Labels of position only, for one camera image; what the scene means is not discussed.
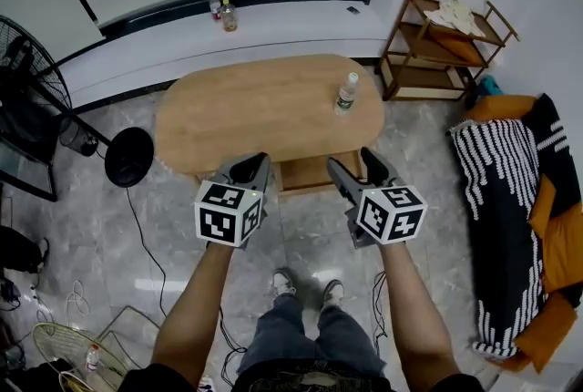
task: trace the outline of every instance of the black fan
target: black fan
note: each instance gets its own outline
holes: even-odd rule
[[[33,155],[59,135],[64,145],[85,156],[101,141],[107,145],[107,177],[122,188],[141,181],[154,158],[152,139],[143,129],[125,129],[110,141],[80,119],[51,56],[24,28],[1,15],[0,133]]]

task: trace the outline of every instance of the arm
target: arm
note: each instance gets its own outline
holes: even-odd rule
[[[459,374],[449,334],[404,242],[380,250],[404,376],[412,392],[428,392],[442,379]]]
[[[211,243],[162,324],[152,363],[171,367],[199,385],[217,329],[220,298],[233,249]]]

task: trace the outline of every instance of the floor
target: floor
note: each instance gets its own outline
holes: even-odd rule
[[[153,133],[162,96],[154,93],[134,98],[90,111],[84,117],[109,137],[129,126]],[[466,213],[459,190],[461,175],[445,136],[447,127],[460,119],[460,108],[457,103],[438,101],[384,103],[384,129],[373,148],[391,161],[429,204],[420,236],[407,245],[449,328],[461,370],[478,376],[488,386],[497,370],[469,347],[476,330]],[[33,241],[45,237],[51,243],[37,289],[40,306],[28,288],[33,282],[30,275],[7,274],[23,293],[22,307],[6,315],[15,336],[27,334],[37,318],[50,315],[60,324],[68,321],[97,334],[128,304],[160,323],[160,270],[142,249],[126,193],[107,180],[102,159],[97,155],[84,158],[59,146],[55,178],[56,203],[8,186],[4,190],[2,224],[12,224]],[[129,190],[146,245],[168,274],[163,300],[167,311],[178,299],[204,247],[194,236],[195,193],[191,179],[173,173],[157,160],[146,179]],[[373,279],[381,270],[381,261],[376,248],[356,251],[352,247],[343,216],[346,208],[347,203],[335,191],[278,199],[271,179],[266,205],[269,216],[252,235],[247,250],[235,252],[223,295],[227,328],[240,344],[251,341],[257,319],[270,308],[271,273],[281,266],[291,267],[301,277],[302,287],[309,289],[304,292],[311,294],[304,311],[308,336],[317,336],[317,312],[311,307],[317,303],[314,289],[323,288],[332,278],[344,281],[345,310],[368,333],[373,331]],[[88,315],[80,314],[75,303],[66,303],[75,280],[83,284]],[[386,302],[384,293],[384,317],[390,324]],[[79,308],[87,309],[82,304]],[[156,328],[133,311],[125,311],[112,329],[132,360],[145,366]],[[395,390],[405,391],[408,389],[388,330],[389,338],[381,340],[385,374]],[[112,335],[106,342],[123,356]],[[33,335],[23,346],[30,366],[42,362]],[[220,392],[229,390],[220,380],[228,351],[218,331],[207,374]],[[229,365],[231,378],[238,363],[236,357]]]

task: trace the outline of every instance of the oval table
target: oval table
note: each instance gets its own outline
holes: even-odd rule
[[[350,72],[360,81],[352,108],[334,112]],[[383,102],[358,63],[336,55],[276,58],[206,69],[175,82],[156,120],[159,158],[190,176],[234,157],[267,152],[282,194],[331,184],[328,156],[362,176],[357,151],[384,123]]]

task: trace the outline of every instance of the jeans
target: jeans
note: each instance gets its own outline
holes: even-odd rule
[[[238,374],[263,361],[288,358],[340,361],[363,374],[383,375],[384,361],[350,315],[335,306],[324,309],[318,321],[320,336],[314,341],[305,336],[302,310],[302,303],[293,294],[275,298],[273,308],[257,323]]]

